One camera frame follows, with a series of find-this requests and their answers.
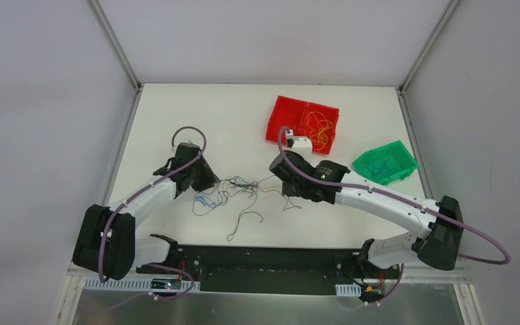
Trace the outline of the left red bin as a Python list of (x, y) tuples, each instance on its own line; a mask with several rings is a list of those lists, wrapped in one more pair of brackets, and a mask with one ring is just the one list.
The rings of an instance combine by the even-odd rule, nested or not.
[(279, 95), (267, 123), (265, 139), (277, 142), (278, 132), (286, 126), (294, 135), (304, 134), (304, 113), (308, 102)]

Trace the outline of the red bin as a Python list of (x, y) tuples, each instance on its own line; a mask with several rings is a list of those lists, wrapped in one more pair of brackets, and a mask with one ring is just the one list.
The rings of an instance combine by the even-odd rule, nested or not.
[(278, 132), (286, 126), (294, 135), (304, 134), (304, 113), (308, 102), (279, 95), (267, 123), (265, 139), (277, 142)]
[(304, 113), (304, 136), (313, 145), (313, 151), (319, 154), (330, 154), (339, 120), (338, 108), (308, 102)]

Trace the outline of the right red bin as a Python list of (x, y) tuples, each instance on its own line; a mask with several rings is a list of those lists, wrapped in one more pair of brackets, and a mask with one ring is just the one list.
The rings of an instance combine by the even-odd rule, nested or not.
[(338, 108), (308, 102), (304, 113), (304, 136), (313, 145), (313, 151), (319, 154), (330, 154), (339, 120)]

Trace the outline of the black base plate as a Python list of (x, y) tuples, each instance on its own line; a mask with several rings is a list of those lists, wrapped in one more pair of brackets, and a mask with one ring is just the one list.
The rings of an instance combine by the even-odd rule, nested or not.
[(338, 285), (394, 280), (398, 267), (364, 264), (358, 249), (179, 245), (162, 265), (180, 267), (216, 293), (331, 296)]

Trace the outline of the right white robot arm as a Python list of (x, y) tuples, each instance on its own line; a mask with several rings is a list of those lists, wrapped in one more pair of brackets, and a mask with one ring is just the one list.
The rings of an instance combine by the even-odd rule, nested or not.
[(447, 220), (460, 220), (454, 198), (407, 196), (330, 160), (313, 167), (290, 150), (277, 155), (269, 171), (282, 181), (287, 196), (356, 208), (405, 229), (401, 235), (365, 241), (357, 259), (363, 276), (372, 278), (393, 265), (417, 261), (443, 271), (455, 268), (462, 229)]

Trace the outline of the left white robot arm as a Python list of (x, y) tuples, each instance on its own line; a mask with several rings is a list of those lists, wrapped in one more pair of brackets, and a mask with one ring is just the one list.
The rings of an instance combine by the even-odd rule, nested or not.
[(103, 280), (120, 280), (149, 263), (164, 274), (173, 273), (179, 267), (179, 255), (171, 250), (174, 241), (161, 235), (139, 238), (136, 230), (187, 189), (200, 192), (217, 182), (200, 147), (180, 143), (167, 164), (130, 197), (108, 207), (93, 204), (87, 208), (72, 262), (97, 272)]

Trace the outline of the green plastic bin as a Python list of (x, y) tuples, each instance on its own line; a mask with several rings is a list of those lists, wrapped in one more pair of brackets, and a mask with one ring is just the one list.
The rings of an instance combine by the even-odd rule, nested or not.
[(409, 177), (420, 165), (403, 142), (397, 140), (363, 153), (352, 166), (362, 177), (386, 186)]

